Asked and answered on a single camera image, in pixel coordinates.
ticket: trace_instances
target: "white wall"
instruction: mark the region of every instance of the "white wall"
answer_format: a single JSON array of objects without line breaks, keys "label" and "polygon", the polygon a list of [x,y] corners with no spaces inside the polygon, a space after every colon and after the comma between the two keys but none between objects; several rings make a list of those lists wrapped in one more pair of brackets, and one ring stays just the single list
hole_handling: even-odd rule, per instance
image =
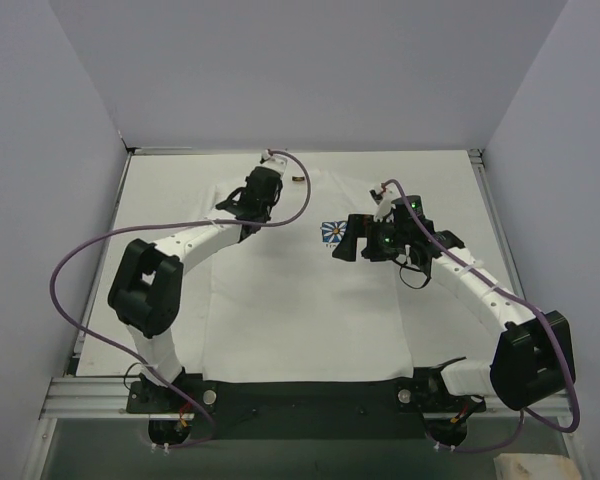
[{"label": "white wall", "polygon": [[600,0],[570,0],[486,149],[525,292],[570,320],[600,478]]},{"label": "white wall", "polygon": [[[45,0],[0,0],[0,479],[19,478],[73,332],[49,274],[106,228],[125,151]],[[79,314],[96,252],[61,279]]]},{"label": "white wall", "polygon": [[50,0],[131,146],[483,147],[566,0]]}]

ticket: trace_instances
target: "white cloth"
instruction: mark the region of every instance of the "white cloth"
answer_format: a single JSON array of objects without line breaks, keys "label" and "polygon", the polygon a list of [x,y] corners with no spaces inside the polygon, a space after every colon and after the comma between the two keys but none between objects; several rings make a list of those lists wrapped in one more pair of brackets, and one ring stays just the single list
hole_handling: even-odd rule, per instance
[{"label": "white cloth", "polygon": [[[369,185],[310,174],[312,201],[296,222],[262,229],[213,256],[205,378],[372,381],[413,374],[393,265],[331,257],[347,216],[374,212]],[[290,180],[272,221],[289,218],[305,198],[304,183]],[[234,188],[217,186],[215,198]]]}]

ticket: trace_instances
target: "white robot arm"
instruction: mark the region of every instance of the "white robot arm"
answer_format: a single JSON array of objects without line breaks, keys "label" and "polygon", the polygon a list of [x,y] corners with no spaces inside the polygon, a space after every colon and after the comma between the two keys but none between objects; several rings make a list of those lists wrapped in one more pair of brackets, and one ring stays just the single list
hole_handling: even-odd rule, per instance
[{"label": "white robot arm", "polygon": [[[555,352],[535,315],[528,308],[507,301],[495,287],[488,286],[470,271],[481,273],[507,291],[476,263],[456,235],[435,231],[433,222],[424,215],[421,198],[407,197],[411,210],[422,226],[467,267],[443,254],[427,238],[395,188],[380,185],[370,193],[378,204],[376,213],[349,215],[345,234],[333,257],[355,261],[358,238],[367,239],[361,254],[372,262],[397,262],[400,255],[406,255],[410,266],[453,293],[494,339],[496,352],[492,362],[460,359],[442,368],[440,375],[447,392],[453,396],[497,395],[508,407],[520,410],[563,389],[564,377]],[[568,322],[558,312],[546,317],[575,380]]]},{"label": "white robot arm", "polygon": [[[205,220],[206,226],[189,228],[148,244],[140,239],[127,247],[108,303],[127,325],[137,352],[167,381],[184,372],[171,334],[180,304],[182,277],[217,251],[240,243],[259,227],[214,223],[218,220],[246,220],[266,223],[280,198],[282,175],[287,160],[263,155],[246,178],[246,186],[236,189],[216,205]],[[162,386],[148,370],[143,374]]]}]

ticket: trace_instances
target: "purple cable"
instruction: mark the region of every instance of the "purple cable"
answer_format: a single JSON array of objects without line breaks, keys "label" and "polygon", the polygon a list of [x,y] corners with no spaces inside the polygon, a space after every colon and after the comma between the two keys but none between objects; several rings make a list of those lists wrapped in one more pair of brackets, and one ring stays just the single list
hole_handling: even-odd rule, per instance
[{"label": "purple cable", "polygon": [[78,253],[80,253],[85,248],[88,248],[91,245],[101,242],[102,240],[105,240],[107,238],[110,238],[110,237],[113,237],[116,235],[121,235],[123,233],[139,232],[139,231],[145,231],[145,230],[167,230],[167,229],[172,229],[172,228],[193,228],[193,227],[202,227],[205,225],[212,225],[212,224],[215,224],[215,225],[246,225],[246,226],[253,226],[253,227],[272,228],[272,227],[282,227],[284,225],[288,225],[288,224],[294,222],[307,209],[307,206],[309,205],[309,200],[311,199],[311,179],[309,178],[309,172],[307,171],[306,167],[300,160],[298,160],[294,155],[292,155],[288,152],[285,152],[283,150],[268,150],[268,152],[269,152],[269,155],[282,155],[284,157],[289,158],[293,162],[295,162],[302,170],[302,173],[304,174],[304,177],[307,181],[307,196],[305,198],[305,201],[302,204],[302,207],[300,208],[300,210],[298,210],[298,213],[296,213],[291,218],[280,221],[280,222],[273,222],[273,223],[259,223],[259,222],[248,222],[248,221],[243,221],[243,220],[220,220],[220,219],[218,219],[218,220],[197,220],[194,222],[167,223],[167,224],[162,224],[162,225],[136,225],[133,227],[124,227],[124,228],[119,228],[117,230],[111,230],[110,232],[103,233],[102,235],[98,235],[96,237],[93,237],[90,240],[87,240],[86,242],[78,245],[76,248],[74,248],[69,253],[67,253],[60,260],[60,262],[58,262],[58,265],[56,265],[56,267],[53,269],[53,272],[51,273],[51,278],[49,279],[49,295],[51,296],[51,302],[53,303],[53,306],[58,311],[58,313],[67,322],[69,322],[71,325],[73,325],[75,328],[77,328],[81,332],[84,332],[87,335],[91,335],[92,337],[100,340],[101,342],[111,345],[112,347],[115,347],[115,348],[122,350],[123,352],[131,355],[133,358],[135,358],[140,363],[142,363],[143,366],[154,377],[156,377],[160,382],[162,382],[166,387],[168,387],[169,389],[174,391],[176,394],[178,394],[180,397],[182,397],[184,400],[186,400],[188,403],[193,405],[193,407],[196,410],[198,410],[205,417],[205,419],[209,422],[209,424],[212,427],[212,430],[208,436],[203,437],[203,438],[198,438],[198,439],[192,439],[187,442],[181,443],[180,445],[173,445],[170,447],[172,449],[190,447],[192,445],[197,445],[199,443],[211,440],[213,438],[213,435],[214,435],[215,429],[216,429],[215,421],[213,420],[211,415],[209,415],[209,413],[198,402],[196,402],[193,398],[191,398],[185,392],[180,390],[178,387],[173,385],[171,382],[168,382],[153,367],[147,365],[147,361],[141,355],[134,352],[130,348],[127,348],[124,345],[116,342],[115,340],[105,337],[104,335],[101,335],[98,332],[94,332],[93,330],[85,327],[80,322],[78,322],[77,320],[72,318],[71,315],[69,315],[69,313],[67,313],[67,311],[62,307],[62,305],[60,304],[60,301],[58,300],[58,294],[56,291],[58,275],[60,274],[60,271],[64,268],[64,266],[67,264],[67,262],[69,262],[69,260],[71,260],[74,256],[76,256]]},{"label": "purple cable", "polygon": [[500,443],[497,443],[495,445],[489,445],[487,447],[476,447],[476,448],[455,447],[455,448],[451,448],[449,445],[445,445],[443,443],[438,442],[436,439],[434,439],[431,436],[431,434],[429,434],[429,432],[427,432],[426,435],[427,435],[427,438],[436,442],[436,445],[439,445],[440,447],[442,447],[445,450],[450,450],[451,453],[466,453],[466,454],[487,453],[487,452],[491,452],[493,450],[500,450],[501,448],[508,447],[513,442],[515,442],[518,439],[518,437],[520,436],[520,434],[522,433],[523,425],[524,425],[524,411],[520,410],[520,419],[518,420],[518,425],[516,426],[516,430],[513,432],[513,435],[511,435],[509,438],[507,438],[506,440],[503,440]]},{"label": "purple cable", "polygon": [[[469,267],[469,265],[467,265],[467,263],[464,262],[461,258],[454,255],[447,248],[445,248],[442,244],[440,244],[440,242],[438,242],[438,240],[436,240],[436,238],[425,228],[425,226],[422,224],[422,222],[420,221],[420,219],[414,212],[413,208],[411,207],[411,204],[407,200],[407,195],[404,192],[402,185],[400,185],[400,182],[398,182],[395,179],[389,179],[386,182],[384,182],[382,184],[382,186],[385,187],[390,184],[395,185],[395,187],[398,189],[398,192],[400,192],[402,200],[403,200],[405,206],[407,207],[407,210],[409,211],[409,215],[411,215],[411,218],[415,221],[416,225],[418,225],[418,228],[422,231],[422,233],[424,233],[424,235],[429,239],[429,241],[432,244],[434,244],[442,253],[444,253],[446,256],[451,258],[453,261],[455,261],[457,264],[459,264],[463,268]],[[564,357],[564,352],[562,351],[562,348],[560,348],[560,343],[558,342],[558,339],[556,338],[555,334],[553,333],[553,330],[551,329],[551,325],[547,321],[547,318],[544,316],[544,313],[542,313],[542,311],[538,307],[536,307],[532,303],[528,302],[527,300],[525,300],[523,298],[519,298],[516,295],[513,295],[512,293],[509,293],[509,292],[503,290],[502,288],[498,287],[489,278],[487,278],[486,276],[484,276],[482,273],[475,270],[474,268],[470,268],[469,271],[472,274],[474,274],[476,277],[478,277],[480,280],[482,280],[482,282],[484,282],[490,288],[492,288],[495,292],[500,294],[500,296],[531,310],[531,312],[536,316],[536,318],[540,322],[540,325],[542,325],[542,328],[546,332],[547,337],[549,338],[549,342],[551,343],[551,346],[553,347],[553,350],[555,351],[556,357],[558,359],[558,364],[560,365],[560,370],[562,371],[562,376],[564,377],[565,386],[566,386],[567,394],[569,397],[569,403],[571,405],[571,410],[573,412],[573,419],[571,421],[571,425],[569,425],[567,427],[562,427],[561,425],[553,423],[551,420],[544,418],[543,416],[534,412],[530,408],[525,408],[524,410],[529,415],[531,415],[533,418],[535,418],[539,422],[543,423],[544,425],[551,427],[554,430],[557,430],[562,433],[574,432],[580,425],[580,404],[578,403],[578,396],[576,394],[576,389],[575,389],[575,385],[573,384],[573,380],[571,379],[571,373],[569,371],[569,365],[567,364],[567,359]]]}]

